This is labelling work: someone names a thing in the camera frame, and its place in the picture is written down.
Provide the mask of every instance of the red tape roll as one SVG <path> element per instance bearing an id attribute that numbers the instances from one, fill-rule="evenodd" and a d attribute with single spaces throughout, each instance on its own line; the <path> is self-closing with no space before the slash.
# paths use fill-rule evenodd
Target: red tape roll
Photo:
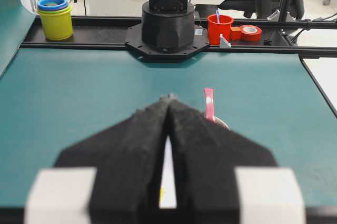
<path id="1" fill-rule="evenodd" d="M 262 37 L 262 30 L 254 25 L 240 26 L 243 41 L 259 41 Z"/>

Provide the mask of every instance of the yellow cup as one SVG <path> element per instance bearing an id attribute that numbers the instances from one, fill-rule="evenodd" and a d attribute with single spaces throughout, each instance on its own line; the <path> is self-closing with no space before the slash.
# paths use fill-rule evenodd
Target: yellow cup
<path id="1" fill-rule="evenodd" d="M 71 5 L 65 11 L 60 10 L 46 13 L 46 11 L 37 10 L 41 16 L 43 31 L 47 39 L 61 41 L 73 35 L 71 11 Z"/>

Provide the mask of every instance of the teal table surface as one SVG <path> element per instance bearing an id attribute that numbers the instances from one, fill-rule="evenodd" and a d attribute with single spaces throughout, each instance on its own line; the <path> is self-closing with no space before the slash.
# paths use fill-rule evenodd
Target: teal table surface
<path id="1" fill-rule="evenodd" d="M 79 140 L 174 93 L 291 167 L 308 207 L 337 204 L 337 119 L 298 56 L 200 53 L 143 63 L 127 51 L 20 49 L 0 79 L 0 207 L 23 207 L 41 168 Z"/>

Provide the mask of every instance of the pink spoon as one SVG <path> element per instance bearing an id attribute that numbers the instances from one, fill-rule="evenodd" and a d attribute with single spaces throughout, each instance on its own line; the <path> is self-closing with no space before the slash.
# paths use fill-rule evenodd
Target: pink spoon
<path id="1" fill-rule="evenodd" d="M 206 119 L 212 122 L 215 122 L 213 89 L 205 88 L 204 93 L 205 93 L 205 99 L 206 99 Z"/>

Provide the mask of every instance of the red cup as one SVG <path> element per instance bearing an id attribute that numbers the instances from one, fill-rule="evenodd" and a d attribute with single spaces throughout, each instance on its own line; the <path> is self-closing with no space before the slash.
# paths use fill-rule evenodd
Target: red cup
<path id="1" fill-rule="evenodd" d="M 211 45 L 219 46 L 220 34 L 222 34 L 227 41 L 230 40 L 231 27 L 234 19 L 225 15 L 220 15 L 219 19 L 220 23 L 217 22 L 216 14 L 208 16 L 207 18 L 209 23 L 209 40 Z"/>

